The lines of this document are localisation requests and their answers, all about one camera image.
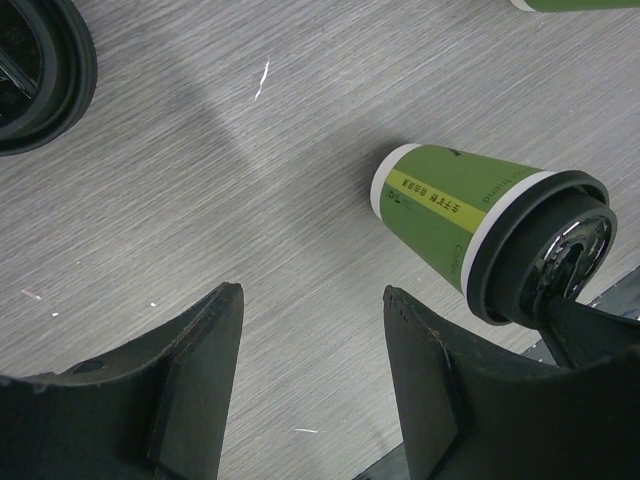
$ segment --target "white speck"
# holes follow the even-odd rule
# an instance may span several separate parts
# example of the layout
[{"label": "white speck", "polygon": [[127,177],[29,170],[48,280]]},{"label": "white speck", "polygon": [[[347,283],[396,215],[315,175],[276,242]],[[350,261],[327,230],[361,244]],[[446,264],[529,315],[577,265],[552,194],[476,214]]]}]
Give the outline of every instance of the white speck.
[{"label": "white speck", "polygon": [[270,61],[270,58],[267,57],[267,63],[264,66],[264,73],[262,74],[262,78],[260,79],[260,86],[258,87],[258,91],[256,92],[256,96],[253,99],[254,102],[258,99],[258,97],[262,93],[262,85],[264,85],[264,81],[267,79],[267,75],[269,74],[269,61]]},{"label": "white speck", "polygon": [[24,293],[27,297],[31,297],[34,300],[42,300],[42,297],[40,295],[36,295],[35,293],[31,293],[27,290],[20,290],[22,293]]}]

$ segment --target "laminate floor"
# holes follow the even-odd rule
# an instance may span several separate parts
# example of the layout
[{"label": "laminate floor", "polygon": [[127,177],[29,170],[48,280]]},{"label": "laminate floor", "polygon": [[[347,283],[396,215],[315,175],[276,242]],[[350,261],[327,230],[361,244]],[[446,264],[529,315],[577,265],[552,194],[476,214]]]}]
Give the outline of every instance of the laminate floor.
[{"label": "laminate floor", "polygon": [[586,170],[620,230],[585,299],[640,263],[638,13],[76,3],[99,55],[93,105],[2,159],[0,371],[64,370],[240,282],[222,479],[349,479],[401,441],[387,284],[514,351],[534,342],[474,320],[375,218],[368,182],[391,146]]}]

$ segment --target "black plastic part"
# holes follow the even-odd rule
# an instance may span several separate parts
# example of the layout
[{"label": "black plastic part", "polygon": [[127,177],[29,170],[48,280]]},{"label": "black plastic part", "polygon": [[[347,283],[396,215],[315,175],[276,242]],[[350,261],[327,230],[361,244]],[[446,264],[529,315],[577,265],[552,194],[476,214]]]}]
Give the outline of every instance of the black plastic part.
[{"label": "black plastic part", "polygon": [[640,478],[639,345],[577,370],[553,367],[393,287],[385,332],[412,480]]},{"label": "black plastic part", "polygon": [[353,480],[409,480],[404,444],[387,453]]},{"label": "black plastic part", "polygon": [[[0,126],[3,156],[38,148],[75,125],[93,99],[98,64],[89,30],[71,0],[1,1],[2,8],[11,5],[22,14],[41,51],[35,95],[21,115]],[[0,60],[7,57],[0,51]],[[19,64],[19,58],[13,62]]]},{"label": "black plastic part", "polygon": [[542,339],[558,365],[580,368],[603,356],[640,345],[640,322],[601,312],[562,297],[550,299],[541,314],[548,328]]},{"label": "black plastic part", "polygon": [[510,282],[509,278],[496,278],[494,268],[500,253],[511,242],[514,232],[523,225],[526,228],[527,218],[543,202],[554,195],[573,189],[588,195],[603,205],[608,205],[609,196],[606,187],[581,171],[566,171],[542,180],[524,192],[505,211],[482,242],[478,255],[471,267],[467,287],[467,302],[474,315],[492,325],[506,325],[511,319],[496,309],[496,299],[489,296],[489,286],[494,282]]},{"label": "black plastic part", "polygon": [[215,479],[242,315],[223,284],[63,374],[0,377],[0,478]]},{"label": "black plastic part", "polygon": [[[527,328],[544,327],[545,325],[540,324],[540,317],[535,316],[534,312],[537,309],[538,299],[541,299],[546,292],[528,285],[529,278],[533,276],[532,271],[540,268],[538,265],[540,259],[562,232],[576,222],[593,218],[602,218],[608,222],[609,237],[606,239],[606,246],[610,247],[617,223],[613,212],[603,203],[577,190],[565,190],[540,204],[529,214],[526,221],[513,231],[509,242],[504,245],[497,257],[486,289],[487,301],[491,309],[500,312],[501,317]],[[607,251],[599,258],[597,265],[593,265],[594,268],[590,274],[581,278],[581,285],[591,279],[606,253]],[[576,289],[566,292],[566,295],[571,300],[575,300],[580,291],[581,289]]]}]

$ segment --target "wood grain floor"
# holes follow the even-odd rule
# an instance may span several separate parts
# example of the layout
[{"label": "wood grain floor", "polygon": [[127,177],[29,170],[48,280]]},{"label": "wood grain floor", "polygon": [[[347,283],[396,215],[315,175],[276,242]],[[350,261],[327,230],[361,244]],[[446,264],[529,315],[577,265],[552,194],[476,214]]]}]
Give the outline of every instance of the wood grain floor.
[{"label": "wood grain floor", "polygon": [[474,321],[374,217],[368,182],[398,142],[586,170],[620,221],[586,297],[640,263],[635,12],[76,3],[99,54],[94,103],[53,144],[2,159],[0,371],[63,370],[240,282],[222,479],[349,479],[400,442],[387,284],[515,351],[533,343]]}]

